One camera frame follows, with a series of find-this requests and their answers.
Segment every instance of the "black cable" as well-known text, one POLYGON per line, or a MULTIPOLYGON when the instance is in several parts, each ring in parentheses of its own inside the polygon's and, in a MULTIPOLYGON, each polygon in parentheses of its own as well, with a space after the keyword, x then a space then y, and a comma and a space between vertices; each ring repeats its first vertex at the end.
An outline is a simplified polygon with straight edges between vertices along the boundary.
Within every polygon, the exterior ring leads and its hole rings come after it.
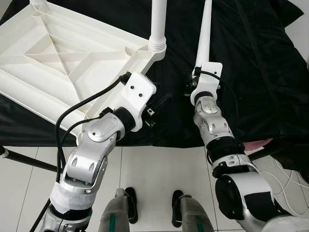
MULTIPOLYGON (((126 74, 127 78, 129 78, 130 76, 130 73, 127 73, 126 74)), ((68 134, 75 128, 77 127, 78 125, 82 124, 82 123, 86 123, 86 122, 90 122, 91 120, 94 120, 94 119, 98 119, 98 118, 101 118, 101 117, 97 117, 97 118, 91 118, 91 119, 85 119, 85 120, 82 120, 82 121, 79 121, 75 124, 73 124, 66 132, 65 134, 62 136, 62 139, 60 141, 60 135, 59 135, 59 130, 60 130, 60 124, 62 122, 62 120, 69 114, 71 113, 72 111, 78 109, 79 107, 93 101, 94 99, 102 96, 103 94, 107 93, 108 91, 112 90, 114 87, 116 87, 116 85, 118 83, 120 83, 121 81, 124 81, 126 82, 127 80, 125 79, 125 75, 123 76, 120 76, 116 81, 114 81, 110 86, 108 86, 106 89, 102 90, 101 92, 99 93, 96 93, 95 95, 81 101, 80 103, 72 106, 70 109, 68 109, 67 111, 65 111, 60 117, 59 119, 57 120, 56 122, 56 125, 55 125, 55 140, 56 140, 56 143, 57 143, 57 148, 58 148, 58 152, 57 152, 57 176, 56 176, 56 181, 59 182, 60 181, 60 174, 61 174, 61 163, 62 163, 62 166, 63 168, 65 167, 66 165, 66 161, 65 161, 65 157, 64 157, 64 152, 63 152, 63 149, 62 149, 62 145, 66 139, 66 137, 68 136, 68 134)), ((50 205, 50 199, 48 198, 46 204, 44 205, 42 211, 40 212, 38 218, 36 219, 36 221, 34 222, 30 232, 34 232, 35 229, 37 228, 38 224, 40 223, 40 220, 42 219, 42 217, 44 216, 46 210, 48 209, 50 205)))
MULTIPOLYGON (((92 121, 92 120, 94 120, 94 119, 99 119, 99 118, 101 118, 101 117, 85 119, 85 120, 82 120, 82 121, 79 121, 79 122, 73 124, 73 125, 66 131, 66 133, 62 136, 61 145, 63 145, 65 139, 66 139, 67 136, 68 136, 68 134, 69 134, 75 127, 77 127, 77 126, 79 126, 79 125, 81 125, 81 124, 83 124, 83 123, 90 122, 90 121, 92 121)), ((60 156, 57 156, 57 165, 61 165, 61 163, 60 163, 60 156)), ((48 200, 47 200, 46 204, 44 205, 42 211, 40 212, 38 218, 37 218, 36 221, 34 222, 34 224, 33 224, 32 228, 31 228, 30 232, 34 232, 34 231, 35 231, 35 229, 37 228, 38 224, 40 223, 40 220, 42 219, 44 213, 45 213, 46 210, 48 209, 49 204, 50 204, 50 199, 48 198, 48 200)))
POLYGON ((46 204, 44 205, 42 211, 40 212, 38 218, 35 220, 33 226, 31 227, 30 231, 29 232, 34 232, 35 229, 37 228, 38 224, 40 223, 40 220, 42 219, 42 217, 44 216, 45 214, 45 211, 48 209, 49 207, 49 204, 50 204, 50 199, 48 198, 46 204))
POLYGON ((85 120, 82 120, 82 121, 79 121, 79 122, 76 122, 75 124, 73 124, 66 132, 65 134, 62 136, 62 139, 61 139, 61 146, 63 146, 63 143, 65 141, 65 139, 67 138, 68 134, 70 134, 70 132, 77 126, 83 124, 83 123, 86 123, 86 122, 90 122, 92 120, 95 120, 95 119, 99 119, 101 117, 96 117, 96 118, 90 118, 90 119, 85 119, 85 120))
POLYGON ((199 71, 200 73, 203 73, 203 74, 207 74, 209 76, 212 76, 213 78, 217 79, 218 81, 222 82, 227 88, 228 90, 231 92, 232 94, 232 97, 234 99, 234 103, 235 103, 235 139, 236 141, 238 141, 238 101, 237 101, 237 98, 236 98, 236 95, 233 91, 233 89, 231 88, 231 86, 225 82, 224 80, 220 79, 220 77, 218 77, 217 75, 211 73, 211 72, 206 72, 206 71, 199 71))
MULTIPOLYGON (((63 149, 61 146, 61 141, 60 141, 60 135, 59 135, 59 130, 60 130, 60 125, 62 120, 71 112, 73 112, 74 110, 78 109, 79 107, 93 101, 94 99, 102 96, 103 94, 107 93, 108 91, 112 90, 114 87, 116 87, 116 85, 122 80, 123 76, 120 76, 116 81, 114 81, 110 86, 108 86, 106 89, 102 90, 99 93, 96 93, 95 95, 81 101, 80 103, 72 106, 70 109, 68 109, 67 111, 65 111, 57 120, 56 125, 55 125, 55 140, 56 140, 56 144, 57 144, 57 148, 58 148, 58 153, 57 156, 60 156, 61 159, 61 163, 62 166, 64 168, 66 161, 65 161, 65 157, 64 157, 64 153, 63 153, 63 149)), ((60 173, 61 173, 61 166, 57 165, 57 179, 56 182, 59 182, 60 180, 60 173)))

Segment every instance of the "green stripe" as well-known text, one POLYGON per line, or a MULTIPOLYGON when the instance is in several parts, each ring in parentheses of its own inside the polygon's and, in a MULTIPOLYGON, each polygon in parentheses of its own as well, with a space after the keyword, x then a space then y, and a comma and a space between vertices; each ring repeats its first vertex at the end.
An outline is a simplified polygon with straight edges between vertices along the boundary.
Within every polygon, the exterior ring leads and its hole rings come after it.
POLYGON ((205 232, 203 223, 199 220, 199 216, 196 215, 195 219, 197 220, 197 232, 205 232))
POLYGON ((116 228, 116 216, 115 214, 111 214, 110 227, 109 227, 108 232, 115 232, 115 228, 116 228))

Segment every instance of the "white wall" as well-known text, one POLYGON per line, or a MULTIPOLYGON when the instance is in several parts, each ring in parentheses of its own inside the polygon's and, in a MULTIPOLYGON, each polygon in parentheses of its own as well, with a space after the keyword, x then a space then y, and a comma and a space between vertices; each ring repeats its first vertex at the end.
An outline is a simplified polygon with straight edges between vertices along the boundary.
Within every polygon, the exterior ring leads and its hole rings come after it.
POLYGON ((4 12, 9 7, 12 0, 0 0, 0 18, 2 18, 4 12))

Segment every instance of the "black shoe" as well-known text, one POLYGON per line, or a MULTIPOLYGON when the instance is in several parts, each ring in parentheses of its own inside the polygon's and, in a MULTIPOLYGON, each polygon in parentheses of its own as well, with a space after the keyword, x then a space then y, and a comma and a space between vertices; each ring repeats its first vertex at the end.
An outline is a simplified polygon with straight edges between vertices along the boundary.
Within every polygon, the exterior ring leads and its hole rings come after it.
POLYGON ((180 197, 183 196, 183 192, 180 190, 176 190, 173 193, 172 198, 172 208, 173 208, 173 216, 172 216, 172 224, 174 227, 179 228, 182 226, 182 213, 180 210, 180 197))
POLYGON ((131 224, 134 224, 138 221, 139 215, 137 213, 137 197, 136 197, 136 192, 132 187, 126 188, 126 193, 128 195, 128 205, 129 205, 129 210, 128 210, 128 217, 129 217, 129 222, 131 224))

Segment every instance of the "white tape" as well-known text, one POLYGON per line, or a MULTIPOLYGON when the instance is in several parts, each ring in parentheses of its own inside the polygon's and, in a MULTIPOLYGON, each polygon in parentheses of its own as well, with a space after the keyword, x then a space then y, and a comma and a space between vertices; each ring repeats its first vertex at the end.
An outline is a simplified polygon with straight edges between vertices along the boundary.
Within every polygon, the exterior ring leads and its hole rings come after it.
POLYGON ((79 194, 64 189, 58 182, 55 182, 50 201, 55 209, 64 214, 70 209, 84 210, 92 207, 97 193, 79 194))

